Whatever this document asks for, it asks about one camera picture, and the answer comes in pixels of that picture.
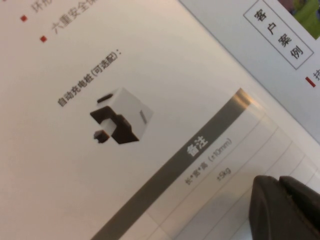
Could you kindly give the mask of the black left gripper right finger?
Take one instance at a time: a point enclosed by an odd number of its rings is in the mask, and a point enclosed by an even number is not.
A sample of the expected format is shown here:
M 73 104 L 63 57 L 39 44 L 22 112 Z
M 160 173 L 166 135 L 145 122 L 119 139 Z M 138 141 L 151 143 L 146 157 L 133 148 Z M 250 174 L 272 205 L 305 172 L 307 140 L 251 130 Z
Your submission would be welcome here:
M 320 239 L 320 194 L 291 176 L 281 176 L 279 183 L 294 205 L 299 218 L 314 235 L 314 240 Z

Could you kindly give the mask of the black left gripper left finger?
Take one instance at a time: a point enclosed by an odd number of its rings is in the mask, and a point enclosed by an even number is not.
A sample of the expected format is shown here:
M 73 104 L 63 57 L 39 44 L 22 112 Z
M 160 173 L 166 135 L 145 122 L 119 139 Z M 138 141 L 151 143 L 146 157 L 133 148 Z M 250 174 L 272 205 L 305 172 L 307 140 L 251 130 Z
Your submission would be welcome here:
M 313 240 L 280 184 L 280 178 L 258 175 L 253 180 L 249 225 L 254 240 Z

